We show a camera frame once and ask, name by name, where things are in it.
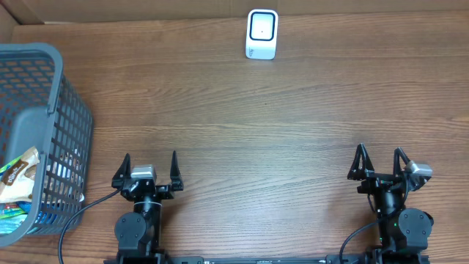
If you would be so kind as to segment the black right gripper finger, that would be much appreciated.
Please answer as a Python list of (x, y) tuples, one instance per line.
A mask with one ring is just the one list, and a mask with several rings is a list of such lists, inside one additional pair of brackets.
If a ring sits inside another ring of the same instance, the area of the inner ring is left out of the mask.
[(410, 159), (405, 154), (404, 150), (401, 147), (398, 147), (394, 150), (393, 158), (393, 175), (394, 176), (406, 176), (406, 171), (401, 168), (401, 162), (404, 162), (407, 165), (410, 162)]
[(366, 180), (371, 174), (374, 174), (374, 167), (365, 145), (360, 143), (356, 148), (355, 157), (347, 175), (347, 179)]

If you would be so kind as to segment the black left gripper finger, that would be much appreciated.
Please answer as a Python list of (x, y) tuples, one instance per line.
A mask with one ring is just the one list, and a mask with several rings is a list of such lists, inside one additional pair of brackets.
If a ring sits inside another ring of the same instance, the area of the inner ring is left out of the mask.
[(170, 180), (172, 191), (182, 191), (184, 183), (178, 166), (177, 152), (174, 150), (171, 158)]
[(130, 154), (127, 153), (125, 155), (120, 167), (118, 168), (118, 170), (116, 171), (116, 173), (112, 177), (112, 181), (111, 181), (111, 187), (112, 188), (122, 189), (122, 187), (124, 186), (125, 181), (130, 177), (130, 173), (131, 173), (131, 168), (130, 167), (131, 167)]

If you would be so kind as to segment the beige brown snack bag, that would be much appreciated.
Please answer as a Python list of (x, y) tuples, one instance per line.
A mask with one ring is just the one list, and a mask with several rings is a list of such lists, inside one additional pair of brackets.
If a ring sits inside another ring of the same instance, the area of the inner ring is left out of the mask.
[(1, 203), (32, 201), (39, 163), (39, 153), (36, 147), (31, 147), (15, 165), (1, 175)]

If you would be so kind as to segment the light teal snack packet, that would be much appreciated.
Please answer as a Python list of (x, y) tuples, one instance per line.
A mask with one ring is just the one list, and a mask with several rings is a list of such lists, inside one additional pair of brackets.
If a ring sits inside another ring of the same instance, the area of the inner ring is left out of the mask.
[(10, 234), (19, 228), (22, 223), (26, 220), (27, 214), (20, 214), (0, 220), (0, 234)]

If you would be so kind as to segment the blue snack bar wrapper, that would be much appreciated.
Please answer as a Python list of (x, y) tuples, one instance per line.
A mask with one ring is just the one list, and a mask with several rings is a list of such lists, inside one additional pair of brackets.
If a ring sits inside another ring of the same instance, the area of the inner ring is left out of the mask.
[(1, 219), (28, 214), (31, 210), (30, 202), (10, 202), (1, 204)]

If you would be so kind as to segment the green Haribo candy bag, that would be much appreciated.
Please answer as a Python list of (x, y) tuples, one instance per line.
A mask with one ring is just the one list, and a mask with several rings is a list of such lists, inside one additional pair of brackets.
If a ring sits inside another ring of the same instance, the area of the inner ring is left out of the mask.
[(8, 164), (4, 165), (2, 168), (0, 168), (0, 175), (3, 175), (11, 166), (15, 165), (21, 157), (17, 157), (13, 160), (11, 160)]

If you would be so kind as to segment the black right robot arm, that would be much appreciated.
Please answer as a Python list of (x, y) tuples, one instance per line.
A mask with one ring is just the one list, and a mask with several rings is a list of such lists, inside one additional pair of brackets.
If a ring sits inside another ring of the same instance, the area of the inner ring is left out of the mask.
[(359, 263), (428, 263), (422, 251), (428, 248), (434, 219), (417, 208), (408, 208), (409, 193), (422, 188), (432, 178), (428, 164), (408, 158), (402, 148), (394, 150), (393, 171), (375, 171), (364, 144), (360, 143), (348, 172), (349, 180), (358, 181), (359, 194), (365, 194), (376, 219), (350, 234), (339, 250), (339, 262), (345, 263), (345, 248), (358, 234), (378, 228), (380, 244), (370, 246), (360, 256)]

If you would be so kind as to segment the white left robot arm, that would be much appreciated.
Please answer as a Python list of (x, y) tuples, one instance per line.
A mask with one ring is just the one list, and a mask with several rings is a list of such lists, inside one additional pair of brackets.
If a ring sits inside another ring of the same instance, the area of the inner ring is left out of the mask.
[(162, 201), (174, 198), (184, 184), (177, 162), (171, 157), (170, 182), (158, 185), (152, 164), (131, 166), (127, 154), (112, 178), (111, 186), (133, 203), (133, 210), (119, 217), (114, 227), (118, 240), (117, 263), (170, 263), (168, 252), (160, 246)]

